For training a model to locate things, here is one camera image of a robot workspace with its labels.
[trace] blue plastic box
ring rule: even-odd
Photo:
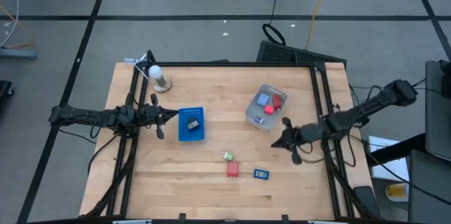
[[[200,127],[189,131],[187,128],[188,118],[194,117],[200,123]],[[178,110],[178,140],[190,142],[205,139],[204,108],[181,108]]]

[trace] red block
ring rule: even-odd
[[[229,162],[227,164],[227,176],[236,178],[238,176],[238,163],[237,162]]]
[[[274,107],[266,105],[265,106],[265,114],[271,115],[272,113],[274,113]]]
[[[282,99],[277,94],[273,95],[273,106],[276,109],[280,109],[282,107]]]

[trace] wooden table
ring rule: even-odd
[[[326,67],[333,103],[341,109],[350,108],[352,100],[343,64],[328,63]],[[124,104],[132,69],[128,64],[116,64],[107,108]],[[173,86],[168,92],[157,94],[159,103],[171,109],[203,106],[206,139],[179,142],[178,117],[166,123],[164,140],[156,138],[154,128],[142,128],[127,218],[175,219],[179,213],[186,213],[189,219],[280,220],[282,214],[288,214],[290,220],[333,219],[325,163],[296,166],[288,151],[270,148],[280,137],[282,123],[270,132],[262,132],[245,122],[247,105],[263,83],[287,93],[288,101],[281,115],[289,117],[293,125],[316,122],[308,68],[167,67],[163,71],[173,78]],[[150,103],[153,92],[149,86],[146,102]],[[352,135],[360,137],[357,129],[353,129]],[[102,130],[96,150],[111,136],[112,131]],[[353,138],[351,142],[357,166],[347,167],[349,183],[351,187],[371,186],[362,143]],[[92,164],[80,213],[91,210],[111,184],[118,144],[117,139]],[[345,160],[352,162],[347,140],[342,141],[342,150]],[[240,162],[240,176],[235,180],[226,176],[227,163],[223,160],[226,151]],[[312,154],[301,155],[309,160],[322,158],[319,142],[313,144]],[[255,168],[269,170],[270,179],[253,178]],[[338,183],[337,188],[345,216]],[[119,212],[121,198],[122,188],[118,191],[115,213]]]

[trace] black stand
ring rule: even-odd
[[[424,149],[425,136],[426,133],[421,133],[420,135],[411,137],[400,143],[374,151],[371,155],[378,160],[379,163],[384,164],[389,161],[406,157],[410,155],[410,151],[412,150],[426,152]],[[372,158],[367,157],[366,162],[368,162],[369,167],[378,165]]]

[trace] yellow label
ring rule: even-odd
[[[390,197],[405,197],[405,185],[404,184],[398,184],[398,185],[389,185],[387,187],[387,195]]]

